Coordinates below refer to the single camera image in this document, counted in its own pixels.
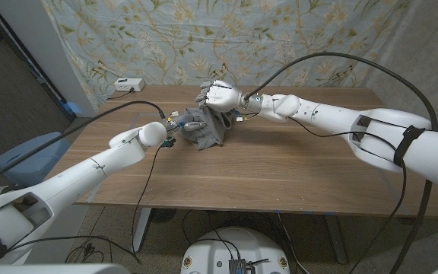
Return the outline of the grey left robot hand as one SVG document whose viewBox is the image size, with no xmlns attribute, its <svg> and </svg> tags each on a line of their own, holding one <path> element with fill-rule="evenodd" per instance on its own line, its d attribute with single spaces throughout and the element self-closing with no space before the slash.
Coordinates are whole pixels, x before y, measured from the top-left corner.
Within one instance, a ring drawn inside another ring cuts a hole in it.
<svg viewBox="0 0 438 274">
<path fill-rule="evenodd" d="M 183 129 L 186 132 L 191 132 L 197 129 L 203 129 L 206 126 L 206 122 L 195 120 L 195 117 L 190 114 L 172 116 L 168 119 L 168 122 L 165 125 L 168 132 L 179 129 Z"/>
</svg>

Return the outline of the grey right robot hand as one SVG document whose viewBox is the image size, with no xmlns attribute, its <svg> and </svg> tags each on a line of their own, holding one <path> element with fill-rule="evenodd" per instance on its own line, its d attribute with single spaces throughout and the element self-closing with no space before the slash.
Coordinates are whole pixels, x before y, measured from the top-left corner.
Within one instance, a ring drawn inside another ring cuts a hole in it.
<svg viewBox="0 0 438 274">
<path fill-rule="evenodd" d="M 200 107 L 210 107 L 221 113 L 227 113 L 243 105 L 243 93 L 233 85 L 221 81 L 205 81 L 199 87 L 201 92 L 195 98 Z"/>
</svg>

